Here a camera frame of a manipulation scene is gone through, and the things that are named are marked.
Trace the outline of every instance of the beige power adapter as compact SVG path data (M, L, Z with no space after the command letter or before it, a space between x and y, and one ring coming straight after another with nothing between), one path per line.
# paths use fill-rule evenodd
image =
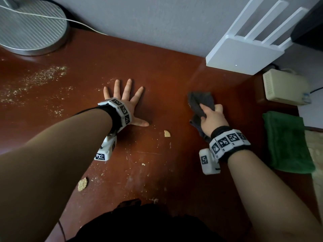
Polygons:
M270 69L263 74L266 98L289 105L311 103L310 86L306 77Z

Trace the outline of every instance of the forearm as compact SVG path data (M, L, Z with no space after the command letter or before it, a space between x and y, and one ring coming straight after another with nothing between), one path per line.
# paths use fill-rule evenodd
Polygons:
M0 156L4 241L46 239L111 126L103 110L87 111Z
M306 205L254 153L233 154L228 166L252 224L271 241L304 236L320 239L322 228Z

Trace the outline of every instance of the cleaning rag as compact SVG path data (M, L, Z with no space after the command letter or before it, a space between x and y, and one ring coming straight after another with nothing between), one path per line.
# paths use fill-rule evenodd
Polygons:
M315 170L305 141L303 118L275 111L263 114L267 130L270 166L292 173L312 173Z
M192 119L190 119L190 124L194 126L200 136L208 143L212 141L210 137L204 134L201 128L201 117L206 117L205 113L200 107L200 104L204 104L211 108L212 110L215 110L214 107L214 100L212 97L212 94L210 92L204 93L204 92L189 92L187 94L187 100L188 104L190 105L191 109L194 111L195 115L193 115Z

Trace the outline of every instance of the brown wooden table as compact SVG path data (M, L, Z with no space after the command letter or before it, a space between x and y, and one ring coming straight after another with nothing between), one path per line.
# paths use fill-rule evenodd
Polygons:
M136 116L151 125L128 126L118 135L112 158L93 161L84 174L88 187L75 190L61 217L67 238L134 198L165 204L174 216L197 216L227 240L240 238L248 217L226 164L219 175L202 173L198 152L208 145L189 125L193 113L186 94L211 91L231 126L246 135L263 159L268 152L262 113L298 114L296 107L257 103L255 82L261 75L214 69L202 57L77 29L64 47L44 56L0 49L0 73L0 153L95 106L103 99L103 87L113 89L115 79L124 86L132 78L135 90L145 86ZM164 130L172 136L165 138ZM311 176L281 176L318 217Z

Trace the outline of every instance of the round metal base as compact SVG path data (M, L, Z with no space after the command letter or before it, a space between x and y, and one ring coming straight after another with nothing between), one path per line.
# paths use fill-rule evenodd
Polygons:
M66 18L62 9L43 0L14 0L17 11ZM62 46L68 37L66 20L16 13L0 7L0 45L16 54L43 55Z

